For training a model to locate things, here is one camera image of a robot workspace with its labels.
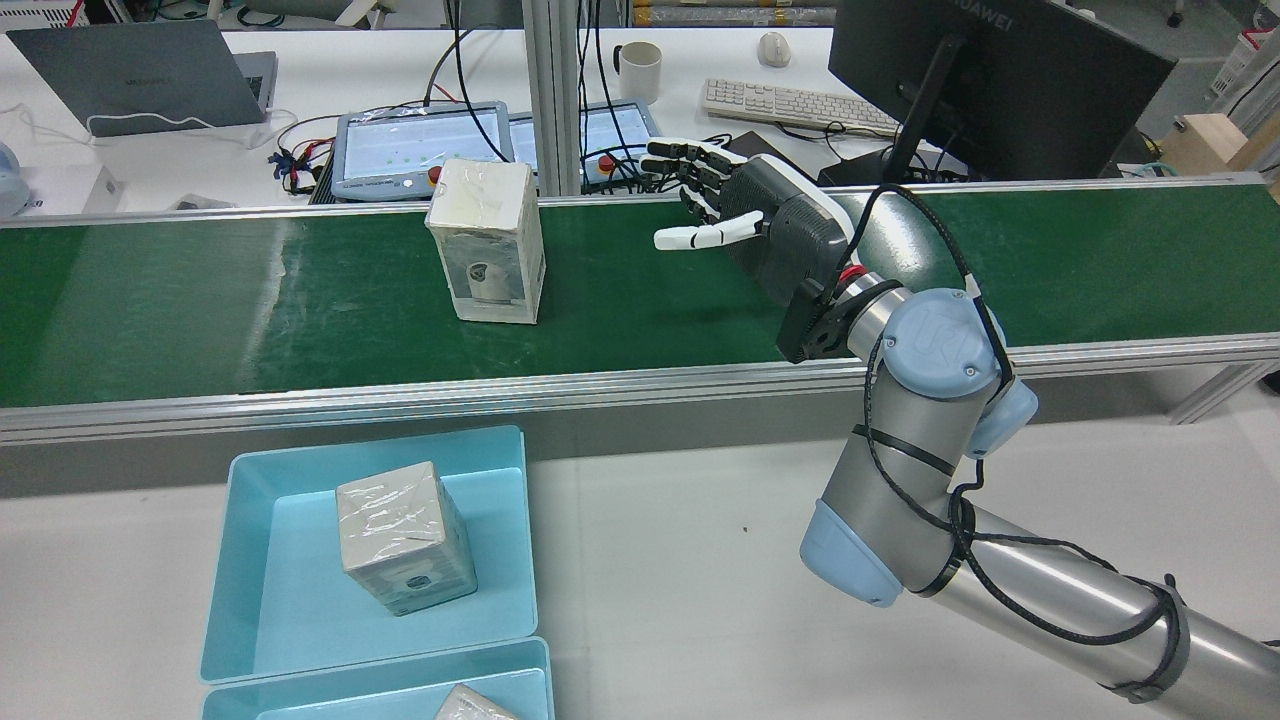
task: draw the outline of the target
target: robotic arm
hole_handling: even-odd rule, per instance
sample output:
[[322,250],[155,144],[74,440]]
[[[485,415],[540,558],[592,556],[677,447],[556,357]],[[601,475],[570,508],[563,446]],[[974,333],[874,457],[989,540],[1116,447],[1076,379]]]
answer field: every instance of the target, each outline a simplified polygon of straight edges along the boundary
[[[1280,653],[1187,607],[1172,578],[1121,575],[1065,541],[972,505],[983,459],[1037,409],[946,227],[910,191],[881,186],[856,224],[774,158],[654,138],[646,172],[675,174],[703,222],[654,234],[659,250],[727,246],[787,311],[778,350],[794,363],[867,361],[861,421],[817,502],[805,565],[864,602],[904,588],[1174,717],[1280,715]],[[873,206],[896,193],[946,242],[965,290],[913,293],[858,263]],[[977,480],[952,488],[961,457]]]

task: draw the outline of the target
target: white mouse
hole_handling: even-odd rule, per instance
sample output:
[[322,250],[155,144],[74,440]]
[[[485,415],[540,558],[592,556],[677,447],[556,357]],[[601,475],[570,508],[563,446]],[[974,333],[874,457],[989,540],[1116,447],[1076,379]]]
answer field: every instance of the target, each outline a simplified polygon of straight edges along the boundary
[[755,55],[760,63],[771,68],[785,68],[791,61],[791,45],[781,32],[767,32],[760,36],[760,46],[756,47]]

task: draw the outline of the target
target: computer mouse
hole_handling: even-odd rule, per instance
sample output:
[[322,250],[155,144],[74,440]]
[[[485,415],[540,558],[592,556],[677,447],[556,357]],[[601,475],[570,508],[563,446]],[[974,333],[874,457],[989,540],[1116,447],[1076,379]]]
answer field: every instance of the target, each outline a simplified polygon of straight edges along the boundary
[[18,174],[18,156],[0,142],[0,218],[17,215],[31,200],[31,188]]
[[785,68],[791,61],[791,45],[781,32],[767,32],[760,36],[755,54],[760,63],[771,68]]

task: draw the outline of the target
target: monitor stand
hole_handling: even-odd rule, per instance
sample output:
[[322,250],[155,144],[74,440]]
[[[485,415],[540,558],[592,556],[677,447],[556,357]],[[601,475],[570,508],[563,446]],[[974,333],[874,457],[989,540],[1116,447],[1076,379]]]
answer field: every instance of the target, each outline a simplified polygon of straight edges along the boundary
[[904,182],[908,178],[911,158],[915,156],[916,147],[924,137],[924,127],[933,117],[947,76],[951,74],[956,55],[964,45],[965,40],[959,35],[948,35],[942,38],[942,42],[938,42],[937,50],[933,51],[933,60],[929,61],[929,69],[924,73],[924,81],[920,83],[920,92],[911,102],[911,110],[906,114],[906,122],[893,141],[893,149],[887,160],[884,151],[877,150],[836,163],[822,169],[818,174],[818,184],[838,187]]

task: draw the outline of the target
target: black monitor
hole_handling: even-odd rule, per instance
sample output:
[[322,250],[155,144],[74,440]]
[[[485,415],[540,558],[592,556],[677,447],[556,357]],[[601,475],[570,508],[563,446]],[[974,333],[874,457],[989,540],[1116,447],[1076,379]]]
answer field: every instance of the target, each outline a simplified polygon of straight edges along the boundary
[[1096,178],[1174,61],[1048,0],[844,0],[831,72],[904,123],[828,168],[902,182],[922,137],[980,179]]

